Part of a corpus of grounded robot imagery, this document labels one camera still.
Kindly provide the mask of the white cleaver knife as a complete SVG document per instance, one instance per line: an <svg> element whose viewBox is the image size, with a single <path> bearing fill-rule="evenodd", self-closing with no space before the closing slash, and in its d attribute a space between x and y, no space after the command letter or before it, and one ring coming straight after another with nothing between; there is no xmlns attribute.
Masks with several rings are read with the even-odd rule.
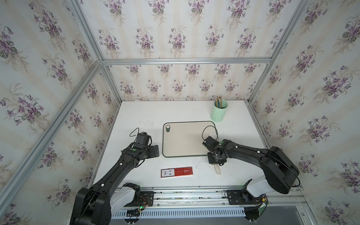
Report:
<svg viewBox="0 0 360 225"><path fill-rule="evenodd" d="M220 170L219 164L215 164L214 169L215 169L216 174L221 175L221 170Z"/></svg>

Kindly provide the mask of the beige green-rimmed cutting board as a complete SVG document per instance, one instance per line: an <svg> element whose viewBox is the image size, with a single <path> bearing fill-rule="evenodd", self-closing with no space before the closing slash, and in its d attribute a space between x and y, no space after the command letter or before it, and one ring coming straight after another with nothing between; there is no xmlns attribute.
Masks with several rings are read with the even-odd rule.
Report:
<svg viewBox="0 0 360 225"><path fill-rule="evenodd" d="M165 123L162 154L166 158L206 156L209 151L203 141L208 136L217 137L215 124L211 121Z"/></svg>

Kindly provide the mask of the mint green pencil cup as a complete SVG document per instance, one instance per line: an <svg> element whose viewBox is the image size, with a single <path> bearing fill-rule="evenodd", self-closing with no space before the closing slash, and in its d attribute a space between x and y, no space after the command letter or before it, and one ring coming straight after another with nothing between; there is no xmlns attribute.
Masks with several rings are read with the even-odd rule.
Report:
<svg viewBox="0 0 360 225"><path fill-rule="evenodd" d="M221 122L226 114L228 108L228 102L226 100L222 100L222 109L216 107L216 103L214 101L213 108L210 114L210 118L214 122Z"/></svg>

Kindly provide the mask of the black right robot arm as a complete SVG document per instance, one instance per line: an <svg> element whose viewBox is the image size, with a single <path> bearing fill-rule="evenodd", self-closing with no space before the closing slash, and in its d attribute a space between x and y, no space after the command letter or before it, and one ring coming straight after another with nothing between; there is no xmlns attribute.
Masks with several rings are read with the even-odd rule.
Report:
<svg viewBox="0 0 360 225"><path fill-rule="evenodd" d="M286 195L298 180L299 169L278 147L259 149L237 144L228 139L219 142L210 136L204 139L202 145L209 151L208 160L212 165L222 166L230 158L262 169L262 176L251 179L244 185L242 195L246 197L260 197L273 191Z"/></svg>

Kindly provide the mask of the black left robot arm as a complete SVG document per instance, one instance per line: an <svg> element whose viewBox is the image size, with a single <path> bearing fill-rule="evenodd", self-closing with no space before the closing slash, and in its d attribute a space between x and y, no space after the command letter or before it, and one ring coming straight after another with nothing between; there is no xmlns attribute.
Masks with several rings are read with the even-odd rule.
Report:
<svg viewBox="0 0 360 225"><path fill-rule="evenodd" d="M118 161L97 183L81 188L76 194L71 225L108 225L112 213L131 203L140 190L136 184L127 183L122 194L115 190L127 174L139 166L140 161L159 157L158 145L152 145L152 137L145 132L121 152Z"/></svg>

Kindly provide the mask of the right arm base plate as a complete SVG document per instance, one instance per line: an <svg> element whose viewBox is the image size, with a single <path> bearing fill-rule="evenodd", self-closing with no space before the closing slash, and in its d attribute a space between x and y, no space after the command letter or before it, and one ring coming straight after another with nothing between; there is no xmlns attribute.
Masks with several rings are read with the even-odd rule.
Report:
<svg viewBox="0 0 360 225"><path fill-rule="evenodd" d="M263 196L253 197L246 190L227 190L225 197L230 205L262 205L266 200Z"/></svg>

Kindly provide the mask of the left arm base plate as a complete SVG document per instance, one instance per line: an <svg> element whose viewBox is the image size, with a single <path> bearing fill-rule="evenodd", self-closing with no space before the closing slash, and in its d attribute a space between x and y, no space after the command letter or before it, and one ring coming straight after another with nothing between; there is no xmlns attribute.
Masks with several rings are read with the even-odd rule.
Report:
<svg viewBox="0 0 360 225"><path fill-rule="evenodd" d="M154 202L153 191L141 191L140 194L136 194L134 200L131 203L125 205L125 207L149 207L153 206Z"/></svg>

